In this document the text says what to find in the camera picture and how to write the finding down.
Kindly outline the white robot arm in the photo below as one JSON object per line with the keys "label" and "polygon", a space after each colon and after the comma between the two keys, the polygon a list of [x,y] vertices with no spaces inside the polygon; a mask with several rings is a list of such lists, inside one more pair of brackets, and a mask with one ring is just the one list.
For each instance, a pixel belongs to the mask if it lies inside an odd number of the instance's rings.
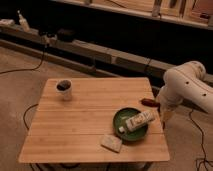
{"label": "white robot arm", "polygon": [[168,121],[174,110],[187,99],[208,114],[213,114],[213,87],[204,82],[206,69],[199,61],[189,61],[168,69],[156,101],[160,104],[160,119]]}

